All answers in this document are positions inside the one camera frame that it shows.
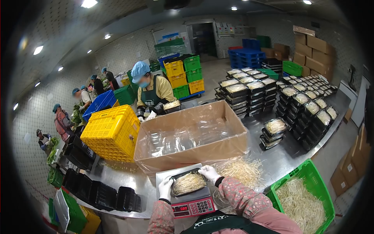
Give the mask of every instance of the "yellow plastic crate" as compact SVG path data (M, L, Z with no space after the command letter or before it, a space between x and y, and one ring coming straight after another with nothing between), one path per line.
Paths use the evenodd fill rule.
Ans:
M190 87L190 94L194 94L200 91L204 91L204 80L197 80L191 83L188 83L188 86Z
M169 76L177 76L184 72L183 62L182 60L178 60L172 63L166 63L163 61L166 69L166 75Z
M117 106L119 106L119 102L118 102L118 100L117 100L116 103L112 106L112 108L115 108L115 107L117 107Z
M178 74L176 76L168 76L168 79L173 89L187 84L186 72L183 72L182 74Z
M126 85L130 84L130 79L125 78L125 79L122 79L121 82L122 82L123 86L126 86Z
M100 157L134 162L140 121L129 105L92 113L80 139Z
M94 211L90 208L84 207L79 205L80 209L82 210L83 214L87 219L87 223L85 228L82 230L80 234L95 234L96 230L98 229L101 219L97 216Z

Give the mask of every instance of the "doorway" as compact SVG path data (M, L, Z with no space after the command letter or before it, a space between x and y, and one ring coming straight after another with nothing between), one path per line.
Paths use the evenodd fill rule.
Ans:
M200 55L200 62L217 60L217 49L214 38L213 24L191 24L187 29L192 30L193 37L190 38L192 53Z

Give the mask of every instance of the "green apron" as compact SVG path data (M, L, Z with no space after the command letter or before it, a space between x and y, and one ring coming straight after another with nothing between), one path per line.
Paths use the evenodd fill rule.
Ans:
M277 233L259 224L252 223L249 219L237 215L227 215L219 210L200 216L192 227L181 234L211 234L225 228L242 229L249 234L274 234Z
M143 91L141 88L141 97L140 100L146 104L146 106L149 107L149 110L152 110L152 108L159 104L161 102L161 99L156 94L156 77L158 75L155 75L153 77L153 90L149 91Z

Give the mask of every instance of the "pink floral jacket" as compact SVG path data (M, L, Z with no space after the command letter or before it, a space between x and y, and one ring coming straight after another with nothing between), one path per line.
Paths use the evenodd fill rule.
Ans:
M257 193L245 187L237 179L225 177L218 190L222 197L230 202L238 215L250 219L253 223L262 225L282 234L302 233L297 224L287 215L273 208L270 199L262 193ZM221 230L215 233L229 233ZM153 214L148 226L148 234L173 234L174 213L171 206L164 201L156 201Z

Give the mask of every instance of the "white glove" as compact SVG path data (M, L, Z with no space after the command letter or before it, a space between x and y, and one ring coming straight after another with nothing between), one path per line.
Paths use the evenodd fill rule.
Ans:
M173 184L173 180L170 178L166 178L159 184L159 192L160 198L166 199L171 201L171 185Z
M213 184L215 184L215 182L217 181L217 179L221 177L215 171L214 167L209 166L209 165L203 166L202 168L200 168L200 170L198 170L198 172L200 174L202 174L203 176L205 176Z
M147 117L146 120L154 119L156 117L156 113L154 111L151 111L151 114Z

